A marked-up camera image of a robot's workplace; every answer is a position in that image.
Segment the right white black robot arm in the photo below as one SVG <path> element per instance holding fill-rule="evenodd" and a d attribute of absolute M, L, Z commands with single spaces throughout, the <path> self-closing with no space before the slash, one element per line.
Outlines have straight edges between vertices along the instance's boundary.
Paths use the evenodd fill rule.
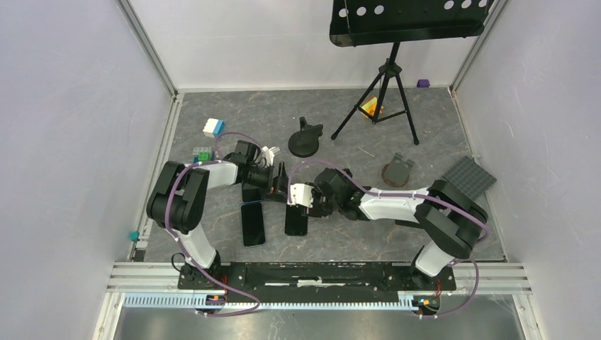
<path fill-rule="evenodd" d="M 339 213 L 348 220 L 392 220 L 424 230 L 430 241 L 409 270 L 419 289 L 434 284 L 449 264 L 469 259 L 488 236 L 487 212 L 445 180 L 413 191 L 387 191 L 360 186 L 346 169 L 326 168 L 313 182 L 289 184 L 287 203 L 308 217 Z"/>

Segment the black round-base phone stand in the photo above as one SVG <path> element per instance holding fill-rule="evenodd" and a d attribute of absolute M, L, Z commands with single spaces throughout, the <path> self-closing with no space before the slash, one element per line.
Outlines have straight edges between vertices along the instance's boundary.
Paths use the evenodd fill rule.
<path fill-rule="evenodd" d="M 311 125 L 305 117 L 300 117 L 299 125 L 299 131 L 294 132 L 288 140 L 288 150 L 295 157 L 308 158 L 319 149 L 323 124 Z"/>

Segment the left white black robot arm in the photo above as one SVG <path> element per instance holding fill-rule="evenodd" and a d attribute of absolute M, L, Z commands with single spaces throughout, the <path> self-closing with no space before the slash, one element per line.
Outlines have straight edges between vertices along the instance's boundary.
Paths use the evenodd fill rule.
<path fill-rule="evenodd" d="M 242 188 L 242 241 L 246 247 L 265 244 L 263 200 L 286 201 L 285 164 L 276 163 L 279 147 L 260 147 L 240 140 L 224 159 L 183 164 L 168 161 L 147 202 L 147 216 L 182 246 L 185 264 L 180 273 L 196 278 L 204 288 L 223 279 L 218 250 L 201 226 L 207 192 L 212 188 Z"/>

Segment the blue-edged black smartphone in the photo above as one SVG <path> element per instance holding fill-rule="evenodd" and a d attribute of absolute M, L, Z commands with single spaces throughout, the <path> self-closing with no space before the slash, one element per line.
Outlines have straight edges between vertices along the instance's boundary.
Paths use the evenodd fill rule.
<path fill-rule="evenodd" d="M 242 184 L 242 202 L 250 204 L 262 201 L 262 189 L 251 184 Z"/>

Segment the black music stand tripod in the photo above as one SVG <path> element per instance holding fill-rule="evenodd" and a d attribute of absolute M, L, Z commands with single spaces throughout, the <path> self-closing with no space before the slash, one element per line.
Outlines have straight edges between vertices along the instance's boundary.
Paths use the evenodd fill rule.
<path fill-rule="evenodd" d="M 377 124 L 404 115 L 409 124 L 412 141 L 414 145 L 418 145 L 420 141 L 400 77 L 402 68 L 396 62 L 401 43 L 476 37 L 483 33 L 492 5 L 491 1 L 469 0 L 334 0 L 329 29 L 329 38 L 333 45 L 358 47 L 390 43 L 392 48 L 367 90 L 332 133 L 332 140 L 337 139 L 355 113 L 361 113 L 360 105 L 372 96 L 376 96 L 378 98 L 376 112 L 369 120 Z M 403 108 L 394 114 L 383 115 L 383 102 L 390 81 L 395 81 L 398 85 Z"/>

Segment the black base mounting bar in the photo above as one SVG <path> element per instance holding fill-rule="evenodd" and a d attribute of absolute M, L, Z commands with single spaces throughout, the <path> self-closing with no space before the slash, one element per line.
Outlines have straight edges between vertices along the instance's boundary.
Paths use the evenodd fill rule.
<path fill-rule="evenodd" d="M 223 301 L 252 305 L 395 302 L 400 291 L 456 290 L 450 268 L 430 278 L 408 263 L 393 262 L 232 262 L 212 276 L 228 285 Z"/>

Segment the grey studded baseplate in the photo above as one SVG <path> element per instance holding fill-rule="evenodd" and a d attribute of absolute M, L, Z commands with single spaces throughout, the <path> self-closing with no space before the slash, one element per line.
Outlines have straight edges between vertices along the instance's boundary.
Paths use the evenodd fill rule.
<path fill-rule="evenodd" d="M 493 175 L 468 156 L 460 158 L 443 174 L 442 178 L 471 200 L 479 199 L 497 182 Z"/>

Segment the purple block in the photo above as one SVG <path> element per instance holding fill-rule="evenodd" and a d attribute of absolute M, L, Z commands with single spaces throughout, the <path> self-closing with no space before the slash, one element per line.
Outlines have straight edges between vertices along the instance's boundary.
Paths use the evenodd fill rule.
<path fill-rule="evenodd" d="M 418 79 L 417 80 L 417 88 L 429 88 L 431 85 L 429 79 Z"/>

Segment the white and blue blocks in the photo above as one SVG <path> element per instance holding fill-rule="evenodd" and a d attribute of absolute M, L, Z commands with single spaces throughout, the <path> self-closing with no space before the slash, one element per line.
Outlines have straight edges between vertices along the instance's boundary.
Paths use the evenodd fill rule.
<path fill-rule="evenodd" d="M 224 126 L 225 123 L 223 120 L 209 118 L 207 119 L 206 124 L 202 129 L 202 132 L 206 137 L 216 138 L 222 133 Z"/>

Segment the green white blue blocks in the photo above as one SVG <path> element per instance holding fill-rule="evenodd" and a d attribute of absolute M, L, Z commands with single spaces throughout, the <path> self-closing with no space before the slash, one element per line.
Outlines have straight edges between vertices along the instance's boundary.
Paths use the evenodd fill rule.
<path fill-rule="evenodd" d="M 215 153 L 212 147 L 194 147 L 192 155 L 193 163 L 199 163 L 214 160 Z"/>

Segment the orange yellow block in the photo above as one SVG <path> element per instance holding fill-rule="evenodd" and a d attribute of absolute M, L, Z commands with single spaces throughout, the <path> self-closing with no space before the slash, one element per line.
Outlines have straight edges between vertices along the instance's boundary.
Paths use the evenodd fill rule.
<path fill-rule="evenodd" d="M 372 96 L 371 98 L 364 101 L 360 107 L 359 111 L 368 119 L 372 119 L 378 103 L 378 98 L 376 96 Z"/>

